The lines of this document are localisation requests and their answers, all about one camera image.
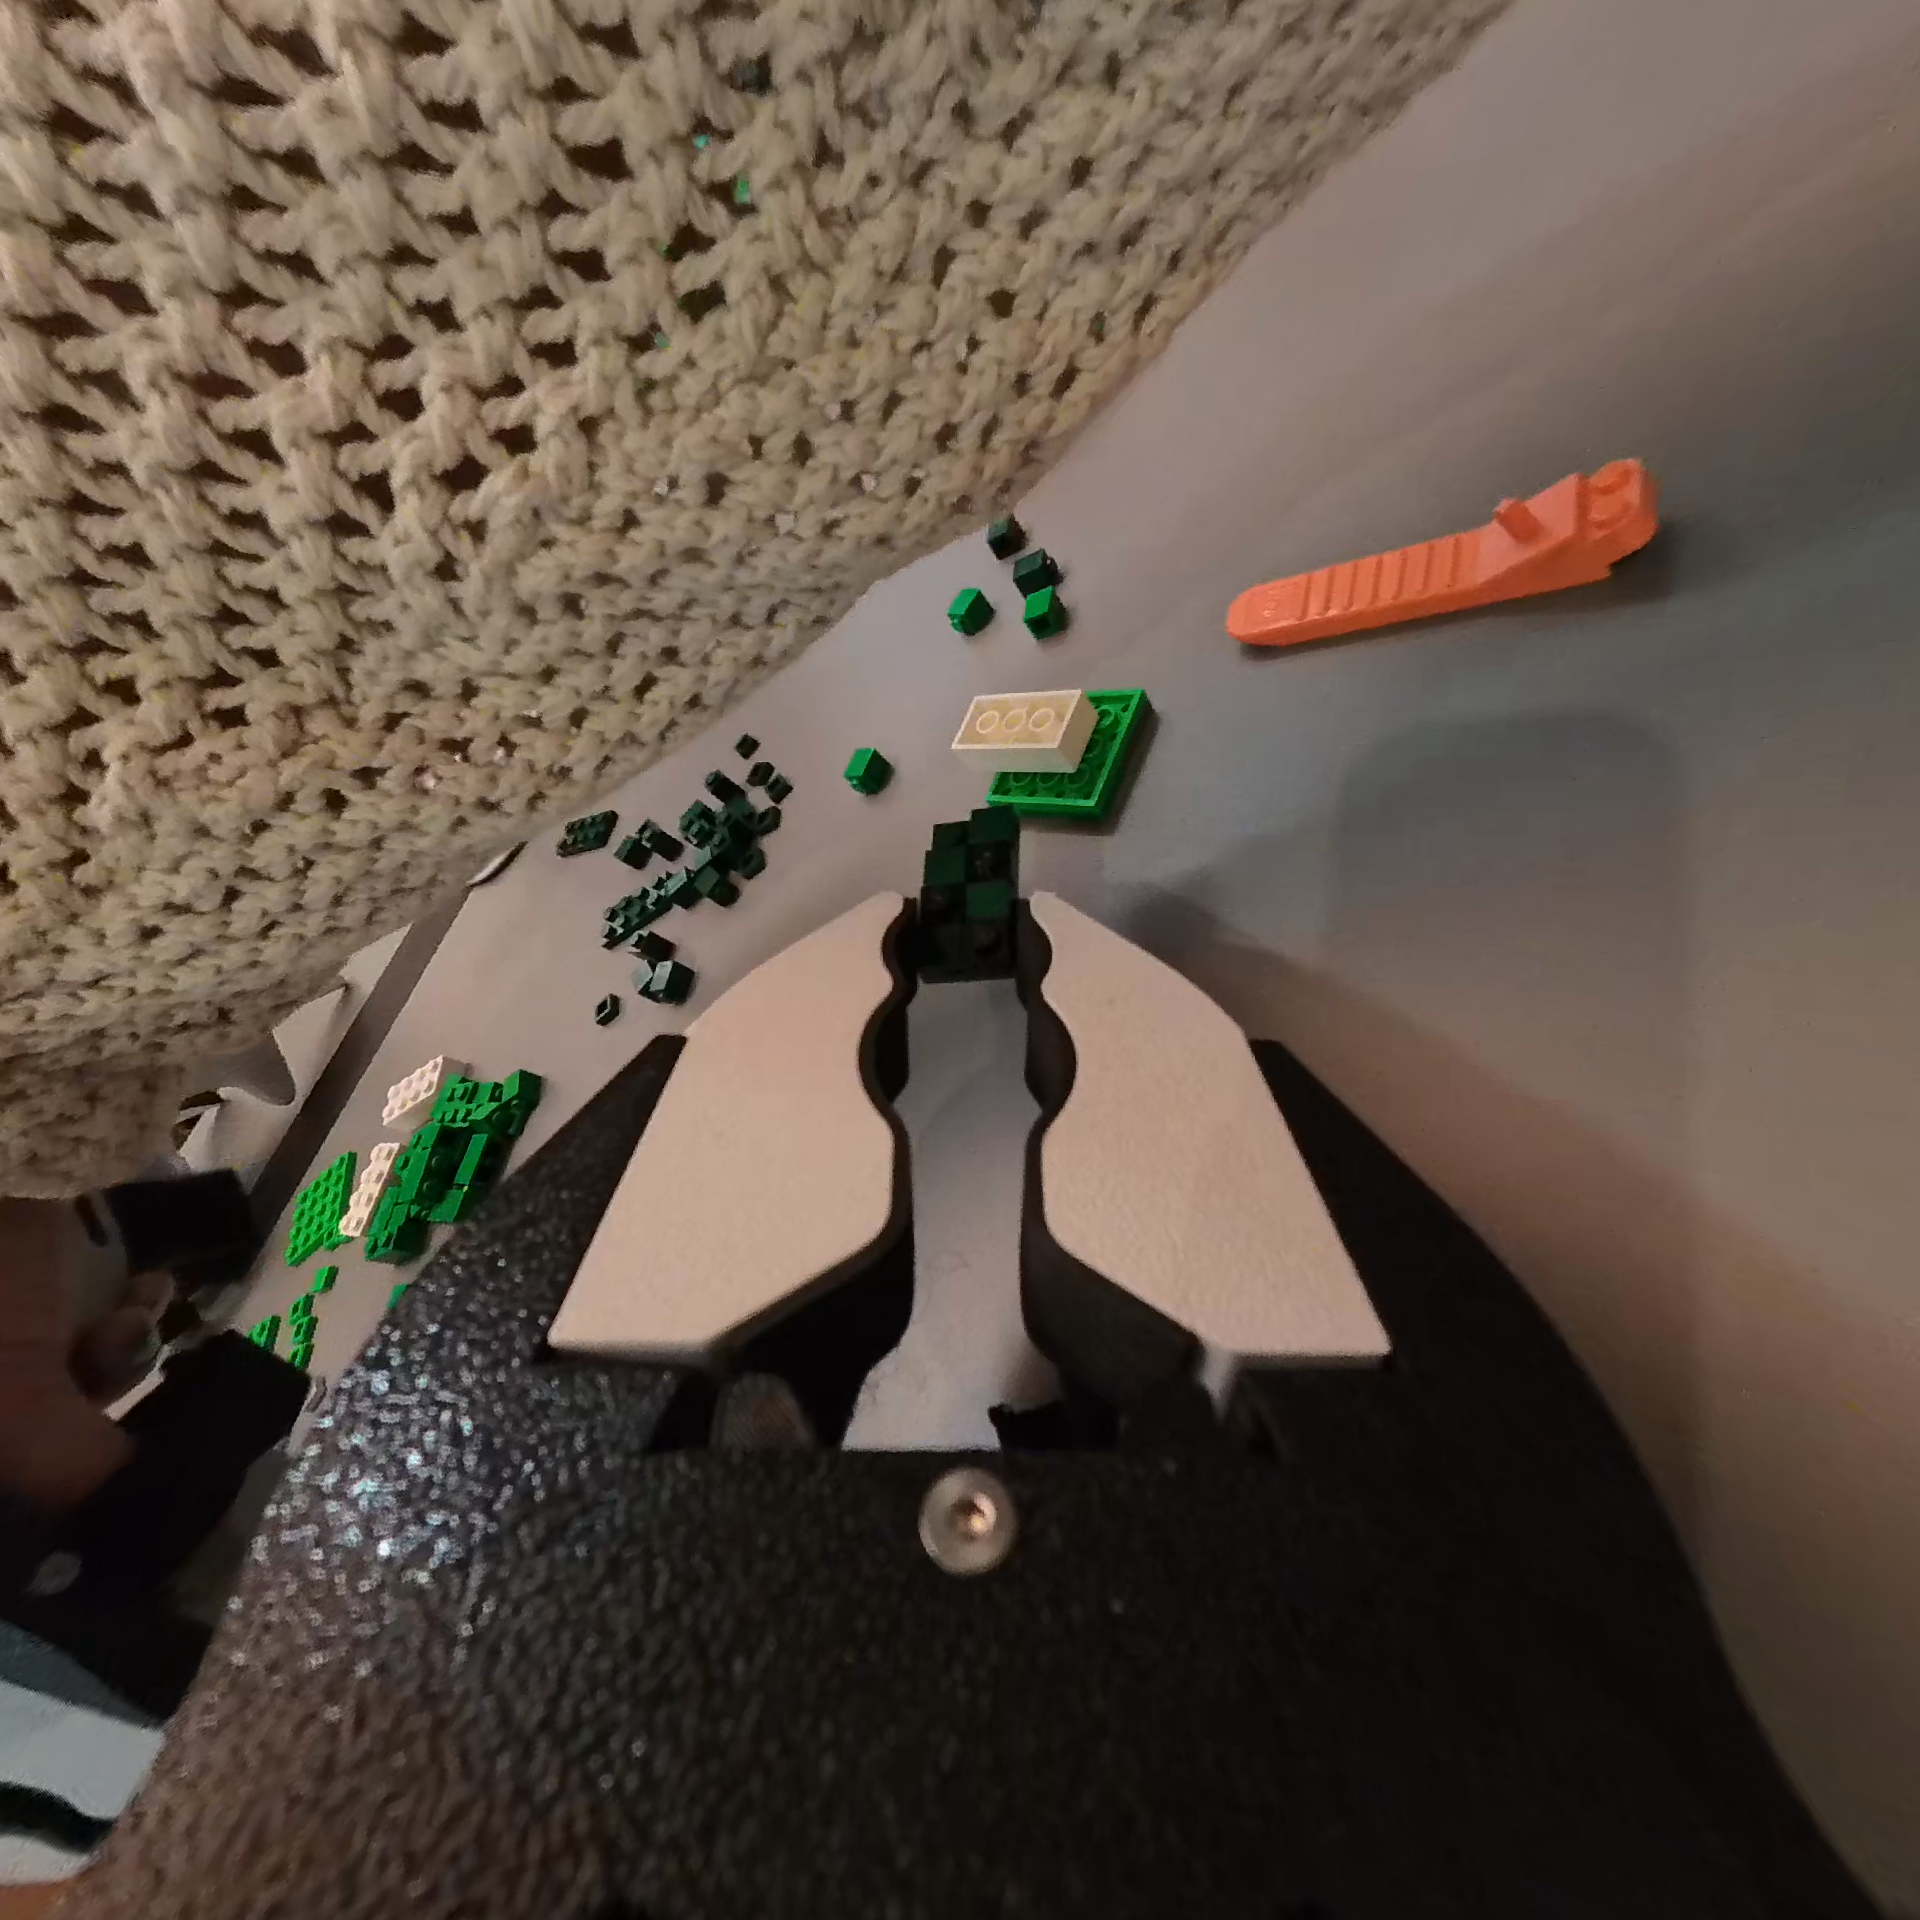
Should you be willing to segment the person's right forearm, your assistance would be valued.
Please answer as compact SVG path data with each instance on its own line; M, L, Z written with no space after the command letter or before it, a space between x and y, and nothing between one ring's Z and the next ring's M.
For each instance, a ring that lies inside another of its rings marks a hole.
M4 3L4 1200L1012 503L1506 3Z

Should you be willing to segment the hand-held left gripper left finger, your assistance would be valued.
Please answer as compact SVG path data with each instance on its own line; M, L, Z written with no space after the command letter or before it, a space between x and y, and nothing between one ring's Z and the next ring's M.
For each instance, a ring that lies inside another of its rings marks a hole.
M713 1363L904 1223L904 1128L879 1093L879 1020L906 901L873 894L719 992L548 1325L561 1356Z

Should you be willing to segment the pile of bright green lego pieces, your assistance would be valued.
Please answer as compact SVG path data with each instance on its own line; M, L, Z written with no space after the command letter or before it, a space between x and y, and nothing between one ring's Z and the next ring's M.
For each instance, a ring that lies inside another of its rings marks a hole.
M394 1275L425 1259L430 1236L462 1223L504 1183L543 1093L538 1072L479 1079L446 1054L392 1080L379 1139L336 1158L292 1197L278 1264L297 1292L245 1325L243 1340L306 1373L343 1258Z

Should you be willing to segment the orange brick separator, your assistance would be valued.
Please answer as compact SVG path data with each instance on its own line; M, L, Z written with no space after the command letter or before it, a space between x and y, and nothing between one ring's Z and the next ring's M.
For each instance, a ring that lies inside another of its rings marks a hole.
M1611 462L1510 495L1478 527L1252 587L1231 600L1225 633L1283 651L1569 591L1604 582L1654 533L1652 471Z

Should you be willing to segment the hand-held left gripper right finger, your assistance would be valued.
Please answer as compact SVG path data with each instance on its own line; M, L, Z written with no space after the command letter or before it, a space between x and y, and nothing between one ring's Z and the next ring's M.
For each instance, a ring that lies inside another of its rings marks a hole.
M1056 894L1024 901L1018 989L1038 1102L1019 1315L1061 1378L1381 1363L1381 1315L1239 1020Z

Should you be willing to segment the green lego base, tan brick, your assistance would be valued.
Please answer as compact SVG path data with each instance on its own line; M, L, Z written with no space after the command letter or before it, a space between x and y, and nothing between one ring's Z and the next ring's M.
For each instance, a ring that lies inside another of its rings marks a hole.
M1145 689L980 691L949 757L985 776L988 808L1042 826L1107 826L1150 733Z

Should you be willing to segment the dark green lego brick stack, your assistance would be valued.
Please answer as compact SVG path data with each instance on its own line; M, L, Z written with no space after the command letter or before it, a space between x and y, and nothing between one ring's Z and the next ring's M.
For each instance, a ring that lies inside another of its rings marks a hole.
M1018 973L1019 819L979 808L931 826L912 964L924 985L995 980Z

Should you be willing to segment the scattered dark green lego pieces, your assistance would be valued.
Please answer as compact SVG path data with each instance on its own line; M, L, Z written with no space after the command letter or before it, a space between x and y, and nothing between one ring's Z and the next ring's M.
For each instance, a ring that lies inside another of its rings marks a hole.
M596 803L561 826L554 854L582 886L567 894L567 961L555 973L563 1018L621 1023L636 1011L680 1013L695 1003L703 938L735 914L772 866L792 778L755 733L662 803Z

